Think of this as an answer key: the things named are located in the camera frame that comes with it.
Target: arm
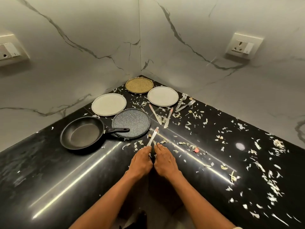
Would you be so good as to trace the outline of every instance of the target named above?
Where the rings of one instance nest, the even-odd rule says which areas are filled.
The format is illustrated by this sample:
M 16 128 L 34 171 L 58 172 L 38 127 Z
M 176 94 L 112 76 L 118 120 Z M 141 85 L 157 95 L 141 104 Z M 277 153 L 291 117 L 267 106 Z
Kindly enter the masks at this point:
M 235 226 L 204 197 L 202 197 L 179 171 L 176 159 L 161 144 L 155 145 L 157 154 L 154 166 L 175 188 L 197 229 L 233 229 Z
M 110 228 L 132 186 L 151 170 L 153 164 L 149 158 L 150 152 L 151 146 L 139 150 L 124 176 L 80 216 L 70 229 Z

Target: forearm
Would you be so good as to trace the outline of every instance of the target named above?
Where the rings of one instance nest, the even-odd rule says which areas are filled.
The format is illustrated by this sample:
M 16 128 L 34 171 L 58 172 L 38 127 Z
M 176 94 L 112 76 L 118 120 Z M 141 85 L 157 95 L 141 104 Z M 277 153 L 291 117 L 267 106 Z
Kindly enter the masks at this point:
M 179 173 L 170 182 L 183 201 L 197 229 L 233 229 L 235 226 L 204 197 L 202 197 Z
M 116 219 L 128 192 L 138 180 L 126 173 L 108 192 L 106 192 L 70 229 L 107 229 Z

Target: pan handle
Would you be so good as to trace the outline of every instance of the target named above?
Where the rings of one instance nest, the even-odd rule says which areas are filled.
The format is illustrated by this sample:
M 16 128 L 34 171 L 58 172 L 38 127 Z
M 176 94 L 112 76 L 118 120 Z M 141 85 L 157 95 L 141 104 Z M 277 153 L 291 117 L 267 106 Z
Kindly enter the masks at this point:
M 114 133 L 114 132 L 129 132 L 129 128 L 108 128 L 105 133 Z

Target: fork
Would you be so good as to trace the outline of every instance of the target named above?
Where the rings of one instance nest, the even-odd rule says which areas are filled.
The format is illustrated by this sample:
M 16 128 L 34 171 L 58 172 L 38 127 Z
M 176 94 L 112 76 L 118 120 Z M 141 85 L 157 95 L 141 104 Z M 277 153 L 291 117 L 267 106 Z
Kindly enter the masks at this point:
M 182 99 L 181 99 L 181 101 L 178 103 L 178 105 L 177 105 L 177 107 L 176 107 L 176 110 L 177 110 L 178 108 L 180 108 L 181 104 L 183 103 L 183 101 L 186 100 L 187 97 L 188 97 L 188 94 L 182 93 Z
M 182 109 L 186 108 L 187 106 L 191 106 L 193 105 L 194 103 L 196 102 L 196 100 L 191 100 L 187 105 L 181 107 L 181 108 L 178 108 L 175 112 L 179 112 L 181 111 Z

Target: person's right arm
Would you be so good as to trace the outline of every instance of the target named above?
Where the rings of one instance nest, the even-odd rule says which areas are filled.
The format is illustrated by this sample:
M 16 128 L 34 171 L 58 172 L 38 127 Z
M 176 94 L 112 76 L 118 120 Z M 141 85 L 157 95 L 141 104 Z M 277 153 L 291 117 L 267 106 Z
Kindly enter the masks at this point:
M 179 171 L 176 159 L 166 147 L 158 143 L 155 145 L 155 152 L 157 154 L 154 163 L 156 171 L 173 185 L 197 229 L 235 228 L 233 223 L 189 184 Z

